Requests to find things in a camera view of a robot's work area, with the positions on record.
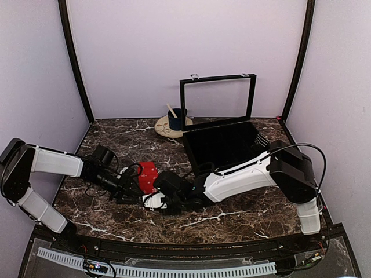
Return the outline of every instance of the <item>marble table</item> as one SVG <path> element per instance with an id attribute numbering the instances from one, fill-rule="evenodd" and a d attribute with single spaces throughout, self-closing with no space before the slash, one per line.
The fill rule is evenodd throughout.
<path id="1" fill-rule="evenodd" d="M 120 166 L 153 161 L 159 172 L 183 175 L 191 170 L 182 139 L 161 137 L 154 131 L 156 119 L 97 120 L 79 150 L 94 151 L 98 144 L 112 149 Z M 288 141 L 276 119 L 252 119 L 270 141 Z M 106 194 L 85 195 L 87 184 L 66 178 L 55 208 L 69 218 L 81 235 L 140 243 L 210 244 L 267 239 L 300 232 L 299 218 L 276 187 L 260 188 L 230 197 L 201 211 L 164 216 L 139 205 L 116 204 Z M 93 185 L 91 195 L 101 193 Z"/>

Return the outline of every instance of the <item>white panel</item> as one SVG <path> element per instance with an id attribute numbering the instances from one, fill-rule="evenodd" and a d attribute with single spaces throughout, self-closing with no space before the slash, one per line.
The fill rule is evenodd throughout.
<path id="1" fill-rule="evenodd" d="M 323 149 L 323 195 L 371 274 L 371 1 L 317 1 L 307 57 L 288 120 L 297 142 Z M 321 157 L 315 152 L 317 177 Z"/>
<path id="2" fill-rule="evenodd" d="M 68 1 L 75 46 L 96 118 L 159 117 L 179 106 L 179 79 L 257 74 L 253 116 L 280 115 L 305 0 Z M 241 114 L 238 89 L 195 104 Z"/>
<path id="3" fill-rule="evenodd" d="M 0 152 L 13 137 L 75 152 L 88 121 L 68 59 L 58 1 L 0 3 Z M 51 202 L 60 175 L 32 174 Z M 33 222 L 0 197 L 1 277 L 17 277 Z"/>

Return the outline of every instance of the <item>blue mug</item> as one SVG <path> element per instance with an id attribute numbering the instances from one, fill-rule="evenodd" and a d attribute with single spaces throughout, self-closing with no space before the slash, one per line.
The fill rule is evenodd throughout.
<path id="1" fill-rule="evenodd" d="M 168 118 L 169 118 L 169 126 L 172 130 L 179 131 L 181 130 L 181 109 L 180 108 L 173 108 L 173 111 L 175 115 L 177 115 L 178 118 L 174 118 L 171 111 L 168 112 Z"/>

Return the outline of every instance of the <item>black box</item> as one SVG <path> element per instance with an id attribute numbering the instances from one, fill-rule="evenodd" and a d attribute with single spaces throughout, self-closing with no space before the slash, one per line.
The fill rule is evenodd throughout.
<path id="1" fill-rule="evenodd" d="M 250 79 L 246 115 L 215 122 L 186 125 L 185 85 L 190 83 Z M 180 80 L 180 105 L 184 147 L 195 175 L 210 172 L 212 162 L 216 169 L 225 170 L 249 161 L 269 149 L 269 142 L 250 122 L 256 84 L 255 74 L 224 75 Z"/>

